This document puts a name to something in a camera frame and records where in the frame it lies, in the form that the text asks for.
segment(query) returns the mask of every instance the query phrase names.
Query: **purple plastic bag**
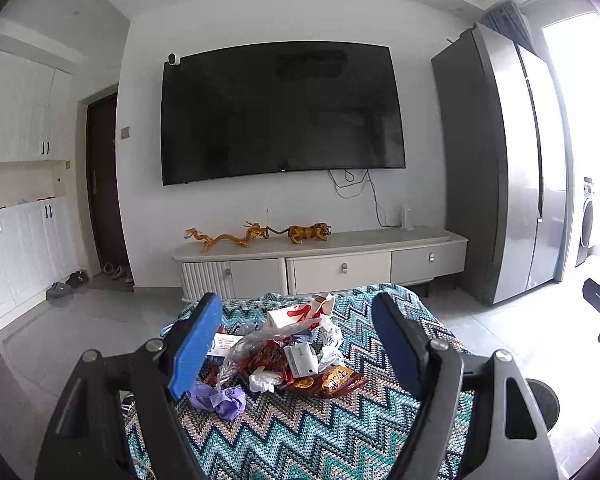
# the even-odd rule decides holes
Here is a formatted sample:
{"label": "purple plastic bag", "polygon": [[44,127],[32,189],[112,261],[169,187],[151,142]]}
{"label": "purple plastic bag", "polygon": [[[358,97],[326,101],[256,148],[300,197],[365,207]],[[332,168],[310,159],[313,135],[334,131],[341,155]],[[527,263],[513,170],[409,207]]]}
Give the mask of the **purple plastic bag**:
{"label": "purple plastic bag", "polygon": [[240,386],[216,390],[205,383],[196,382],[187,391],[187,398],[194,408],[216,412],[222,420],[235,420],[247,405],[247,397]]}

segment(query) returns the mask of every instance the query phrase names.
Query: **golden dragon figurine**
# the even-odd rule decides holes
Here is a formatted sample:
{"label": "golden dragon figurine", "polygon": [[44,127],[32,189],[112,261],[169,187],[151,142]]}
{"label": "golden dragon figurine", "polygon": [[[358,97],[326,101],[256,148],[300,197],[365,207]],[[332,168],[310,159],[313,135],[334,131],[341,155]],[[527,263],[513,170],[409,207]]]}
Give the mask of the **golden dragon figurine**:
{"label": "golden dragon figurine", "polygon": [[208,251],[211,247],[213,247],[215,244],[217,244],[220,240],[231,240],[232,242],[242,246],[242,247],[249,247],[249,242],[251,240],[253,240],[254,238],[258,238],[258,237],[262,237],[262,238],[269,238],[269,231],[267,230],[266,227],[261,227],[260,224],[258,224],[257,222],[254,222],[253,224],[251,222],[247,222],[246,225],[244,226],[247,228],[247,232],[245,233],[245,235],[242,238],[238,238],[235,237],[233,235],[228,235],[228,234],[222,234],[217,236],[216,238],[212,238],[209,235],[205,235],[202,234],[200,232],[198,232],[197,229],[187,229],[186,231],[184,231],[184,237],[185,238],[195,238],[196,240],[203,240],[205,245],[204,248],[202,249],[203,251]]}

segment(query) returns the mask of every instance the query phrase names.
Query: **golden tiger figurine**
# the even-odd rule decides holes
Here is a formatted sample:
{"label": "golden tiger figurine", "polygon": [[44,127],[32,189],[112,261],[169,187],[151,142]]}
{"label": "golden tiger figurine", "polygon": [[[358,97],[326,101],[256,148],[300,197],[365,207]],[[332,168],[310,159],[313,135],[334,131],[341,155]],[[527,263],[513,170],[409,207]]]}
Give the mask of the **golden tiger figurine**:
{"label": "golden tiger figurine", "polygon": [[194,237],[196,240],[204,240],[205,245],[204,245],[204,248],[202,249],[203,251],[208,251],[211,247],[213,247],[215,244],[217,244],[220,240],[231,240],[232,242],[234,242],[242,247],[249,247],[249,242],[251,240],[253,240],[254,238],[257,238],[257,237],[269,238],[269,232],[267,231],[267,228],[261,227],[260,224],[258,224],[257,222],[254,222],[253,224],[251,222],[247,222],[247,225],[245,225],[245,227],[247,228],[247,232],[245,233],[245,235],[242,238],[238,238],[238,237],[235,237],[233,235],[228,235],[228,234],[223,234],[223,235],[217,236],[216,238],[212,238],[209,235],[199,233],[197,229],[193,229],[193,228],[187,229],[186,231],[184,231],[184,237],[185,237],[185,239]]}
{"label": "golden tiger figurine", "polygon": [[267,226],[265,229],[277,234],[283,235],[284,233],[289,234],[289,239],[295,244],[301,244],[302,240],[310,240],[311,238],[318,238],[323,242],[327,241],[327,236],[331,234],[331,226],[320,222],[314,224],[311,227],[300,227],[299,225],[291,225],[284,231],[276,231],[271,227]]}

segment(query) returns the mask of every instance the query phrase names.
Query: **washing machine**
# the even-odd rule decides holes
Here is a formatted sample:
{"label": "washing machine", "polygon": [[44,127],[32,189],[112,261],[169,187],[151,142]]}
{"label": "washing machine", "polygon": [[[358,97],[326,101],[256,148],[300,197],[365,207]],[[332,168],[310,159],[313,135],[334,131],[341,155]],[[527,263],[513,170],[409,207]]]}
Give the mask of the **washing machine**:
{"label": "washing machine", "polygon": [[589,249],[593,247],[591,233],[593,231],[593,206],[594,206],[593,179],[584,178],[584,204],[582,205],[582,230],[580,231],[580,244],[578,245],[578,256],[576,267],[589,256]]}

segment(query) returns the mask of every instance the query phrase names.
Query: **wall-mounted tv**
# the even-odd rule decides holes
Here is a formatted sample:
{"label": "wall-mounted tv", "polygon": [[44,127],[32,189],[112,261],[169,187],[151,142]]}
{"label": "wall-mounted tv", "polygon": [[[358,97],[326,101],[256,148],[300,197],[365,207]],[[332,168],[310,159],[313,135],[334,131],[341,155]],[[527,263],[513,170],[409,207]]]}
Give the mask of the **wall-mounted tv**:
{"label": "wall-mounted tv", "polygon": [[404,168],[389,49],[287,41],[164,64],[162,183],[257,173]]}

